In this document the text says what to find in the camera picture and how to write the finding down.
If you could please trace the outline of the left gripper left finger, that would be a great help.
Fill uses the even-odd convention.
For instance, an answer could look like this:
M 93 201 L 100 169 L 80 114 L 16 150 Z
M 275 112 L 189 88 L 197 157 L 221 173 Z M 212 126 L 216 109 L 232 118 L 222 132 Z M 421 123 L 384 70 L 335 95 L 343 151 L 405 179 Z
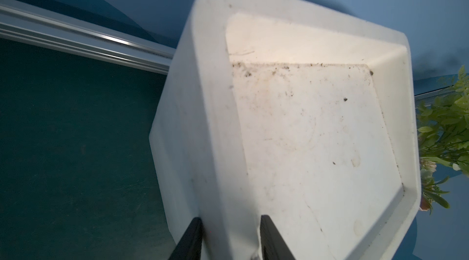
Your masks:
M 203 232 L 201 218 L 193 218 L 169 260 L 201 260 Z

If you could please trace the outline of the aluminium back rail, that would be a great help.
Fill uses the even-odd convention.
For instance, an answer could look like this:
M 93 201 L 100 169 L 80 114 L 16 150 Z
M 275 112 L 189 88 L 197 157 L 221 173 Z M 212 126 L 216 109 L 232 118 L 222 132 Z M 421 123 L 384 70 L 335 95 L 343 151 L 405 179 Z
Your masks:
M 166 75 L 175 49 L 17 0 L 1 0 L 1 37 Z

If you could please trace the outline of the flower plant in pot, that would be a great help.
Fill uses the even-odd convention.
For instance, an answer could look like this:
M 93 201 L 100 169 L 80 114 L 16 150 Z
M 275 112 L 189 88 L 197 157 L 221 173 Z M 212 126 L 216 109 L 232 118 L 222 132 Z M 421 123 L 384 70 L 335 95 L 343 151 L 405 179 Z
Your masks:
M 432 211 L 437 203 L 445 209 L 447 191 L 436 180 L 437 167 L 443 166 L 469 175 L 469 73 L 464 66 L 451 80 L 449 92 L 436 96 L 430 105 L 421 103 L 416 110 L 421 175 L 421 211 Z

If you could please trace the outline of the white three-drawer cabinet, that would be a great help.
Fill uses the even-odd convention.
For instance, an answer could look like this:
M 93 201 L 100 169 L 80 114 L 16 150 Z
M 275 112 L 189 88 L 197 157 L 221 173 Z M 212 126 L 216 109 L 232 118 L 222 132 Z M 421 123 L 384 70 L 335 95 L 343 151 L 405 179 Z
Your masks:
M 151 127 L 167 226 L 204 260 L 390 260 L 419 209 L 407 37 L 304 0 L 195 0 Z

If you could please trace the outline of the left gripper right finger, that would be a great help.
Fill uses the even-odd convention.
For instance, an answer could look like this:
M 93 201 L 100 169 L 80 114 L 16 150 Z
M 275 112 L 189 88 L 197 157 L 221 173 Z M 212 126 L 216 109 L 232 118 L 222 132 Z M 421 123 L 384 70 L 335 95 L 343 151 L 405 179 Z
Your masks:
M 264 260 L 295 260 L 288 245 L 268 215 L 261 216 L 260 239 Z

